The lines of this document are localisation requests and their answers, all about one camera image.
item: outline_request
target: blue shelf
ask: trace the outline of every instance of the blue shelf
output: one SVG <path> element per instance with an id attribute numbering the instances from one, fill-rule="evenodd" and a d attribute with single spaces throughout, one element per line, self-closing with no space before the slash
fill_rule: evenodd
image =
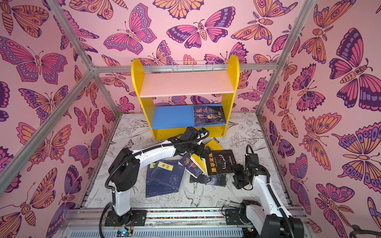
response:
<path id="1" fill-rule="evenodd" d="M 194 105 L 182 106 L 166 106 L 155 107 L 154 121 L 152 129 L 171 129 L 171 128 L 186 128 L 192 127 L 206 127 L 206 126 L 225 126 L 226 123 L 195 126 L 193 118 Z M 208 104 L 208 106 L 221 106 L 221 104 Z"/>

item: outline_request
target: bookshelf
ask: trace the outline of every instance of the bookshelf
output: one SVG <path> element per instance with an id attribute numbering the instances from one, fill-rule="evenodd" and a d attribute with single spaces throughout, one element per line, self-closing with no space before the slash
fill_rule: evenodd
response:
<path id="1" fill-rule="evenodd" d="M 230 57 L 227 70 L 218 71 L 145 74 L 139 59 L 134 59 L 131 65 L 132 83 L 155 140 L 166 140 L 181 134 L 188 126 L 197 129 L 205 127 L 210 132 L 209 137 L 225 135 L 227 123 L 196 127 L 193 105 L 155 107 L 152 97 L 221 93 L 221 104 L 210 105 L 222 106 L 226 121 L 229 122 L 239 73 L 239 60 L 236 55 Z"/>

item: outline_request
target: pink shelf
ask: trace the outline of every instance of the pink shelf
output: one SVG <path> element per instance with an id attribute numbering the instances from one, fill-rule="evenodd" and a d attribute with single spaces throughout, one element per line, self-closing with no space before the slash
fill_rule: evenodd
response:
<path id="1" fill-rule="evenodd" d="M 146 73 L 140 97 L 234 93 L 226 70 Z"/>

